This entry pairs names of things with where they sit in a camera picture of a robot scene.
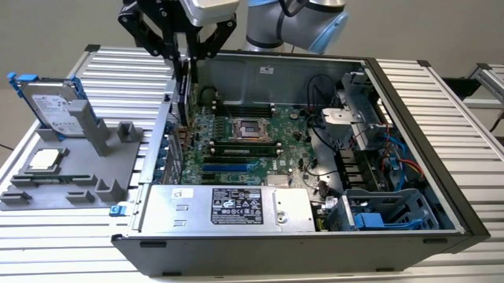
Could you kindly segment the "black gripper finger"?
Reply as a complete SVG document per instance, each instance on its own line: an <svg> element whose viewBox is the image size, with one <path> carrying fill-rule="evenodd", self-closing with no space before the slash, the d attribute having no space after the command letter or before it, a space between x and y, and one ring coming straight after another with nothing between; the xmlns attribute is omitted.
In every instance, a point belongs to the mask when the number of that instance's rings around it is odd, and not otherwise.
<svg viewBox="0 0 504 283"><path fill-rule="evenodd" d="M193 26L186 33L189 57L193 61L205 60L206 58L214 58L230 38L237 28L237 21L229 20L217 23L217 27L212 35L200 41L201 27Z"/></svg>
<svg viewBox="0 0 504 283"><path fill-rule="evenodd" d="M150 55L162 56L170 61L180 61L180 49L177 36L170 27L162 27L160 36L144 20L144 12L140 8L124 8L118 21Z"/></svg>

